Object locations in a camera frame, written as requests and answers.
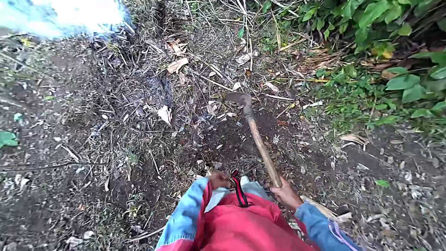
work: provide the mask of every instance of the black strap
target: black strap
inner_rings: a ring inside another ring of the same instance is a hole
[[[240,207],[249,207],[248,200],[242,190],[242,185],[240,180],[237,178],[239,171],[235,170],[232,172],[232,179],[235,183],[235,194],[237,195],[237,200],[239,201]]]

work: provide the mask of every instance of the blue sleeve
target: blue sleeve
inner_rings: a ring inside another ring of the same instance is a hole
[[[207,178],[196,180],[180,199],[158,240],[155,250],[162,246],[174,244],[177,241],[189,243],[189,241],[195,239],[197,221],[207,182]]]
[[[335,222],[329,221],[314,206],[304,203],[297,208],[294,216],[305,224],[308,238],[315,242],[321,251],[362,250],[339,229]]]

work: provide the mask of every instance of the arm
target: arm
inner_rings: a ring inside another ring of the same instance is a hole
[[[212,190],[227,185],[227,176],[221,172],[212,172],[209,178],[196,180],[180,199],[155,250],[191,250],[195,236],[199,235],[197,233],[200,233],[204,226],[202,216],[211,198]]]
[[[296,218],[305,224],[308,238],[315,242],[322,251],[359,251],[361,250],[340,229],[329,221],[317,208],[304,203],[297,207]]]
[[[338,225],[329,221],[317,208],[303,203],[293,191],[289,183],[281,177],[282,188],[271,188],[279,202],[285,204],[290,210],[296,211],[296,218],[304,223],[308,238],[322,251],[359,251],[361,250],[353,241],[343,233]]]

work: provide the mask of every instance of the wooden handle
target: wooden handle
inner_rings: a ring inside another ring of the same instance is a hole
[[[268,175],[273,181],[273,185],[277,188],[282,187],[282,181],[280,180],[279,175],[277,174],[276,168],[274,167],[274,163],[269,157],[269,153],[266,150],[266,147],[260,137],[259,130],[256,125],[256,121],[254,120],[254,116],[252,114],[251,107],[247,105],[244,107],[244,113],[246,121],[248,121],[249,128],[251,129],[252,137],[256,142],[257,148],[259,149],[260,155],[262,155],[262,159],[265,162],[266,171],[268,171]]]

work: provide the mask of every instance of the rusty hoe blade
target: rusty hoe blade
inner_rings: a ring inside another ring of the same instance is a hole
[[[243,92],[230,92],[225,95],[226,101],[236,102],[242,105],[251,106],[251,95]]]

